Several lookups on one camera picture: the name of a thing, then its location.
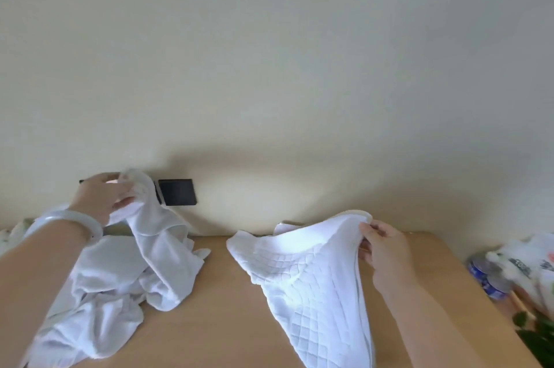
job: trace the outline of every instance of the person's left hand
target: person's left hand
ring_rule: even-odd
[[[118,177],[118,172],[104,172],[87,178],[77,189],[68,210],[85,213],[100,222],[103,227],[106,226],[110,220],[110,213],[127,206],[135,199],[127,197],[120,200],[121,195],[132,189],[133,183],[108,183]]]

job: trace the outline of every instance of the white towel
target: white towel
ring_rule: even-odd
[[[307,368],[359,368],[374,363],[358,270],[360,222],[342,214],[277,236],[239,231],[227,248],[261,286],[269,309]]]
[[[142,323],[139,303],[169,311],[192,291],[209,250],[192,252],[187,222],[159,205],[147,175],[130,169],[121,180],[135,183],[136,200],[110,225],[126,221],[134,236],[104,236],[83,250],[28,351],[29,368],[112,356]]]

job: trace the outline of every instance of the hand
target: hand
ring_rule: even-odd
[[[412,253],[405,235],[387,223],[360,223],[362,241],[359,256],[375,269],[373,284],[385,297],[403,294],[419,285],[412,262]]]
[[[121,195],[128,193],[133,183],[108,183],[119,177],[118,172],[105,172],[87,178],[79,186],[68,210],[85,213],[92,216],[102,226],[110,220],[110,213],[127,206],[135,198],[127,197],[120,201]]]

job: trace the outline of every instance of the white cloth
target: white cloth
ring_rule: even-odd
[[[277,236],[239,231],[227,240],[307,368],[374,363],[357,258],[358,224],[371,216],[357,212]]]
[[[122,180],[135,183],[136,200],[110,225],[126,221],[134,236],[104,236],[83,250],[28,351],[29,368],[112,356],[142,323],[139,303],[169,311],[192,291],[209,250],[192,252],[187,222],[159,205],[148,175],[130,169]]]

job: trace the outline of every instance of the white wall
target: white wall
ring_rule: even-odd
[[[554,231],[554,0],[0,0],[0,225],[136,166],[206,233]]]

